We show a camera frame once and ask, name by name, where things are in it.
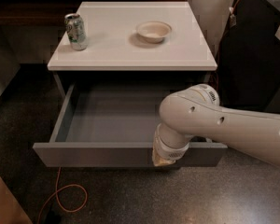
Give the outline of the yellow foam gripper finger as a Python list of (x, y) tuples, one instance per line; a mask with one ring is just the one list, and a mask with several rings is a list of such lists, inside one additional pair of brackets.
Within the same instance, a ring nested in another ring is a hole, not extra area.
[(162, 166), (167, 166), (167, 165), (175, 164), (175, 161), (166, 160), (166, 159), (164, 159), (163, 157), (161, 157), (161, 156), (158, 154), (156, 148), (153, 148), (153, 150), (152, 150), (152, 161), (153, 161), (153, 164), (154, 164), (156, 167), (162, 167)]

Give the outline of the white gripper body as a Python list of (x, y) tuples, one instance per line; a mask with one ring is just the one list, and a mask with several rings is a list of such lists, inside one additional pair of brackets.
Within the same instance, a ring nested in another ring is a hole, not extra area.
[(178, 161), (189, 149), (193, 135), (182, 134), (161, 123), (154, 133), (153, 148), (166, 160)]

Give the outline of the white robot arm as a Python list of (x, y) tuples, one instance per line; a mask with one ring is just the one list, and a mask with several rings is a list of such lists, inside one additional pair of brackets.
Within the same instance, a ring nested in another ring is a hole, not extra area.
[(152, 152), (156, 166), (181, 159), (190, 140), (199, 136), (280, 167), (279, 114), (222, 107), (217, 92), (206, 84), (166, 96), (159, 114)]

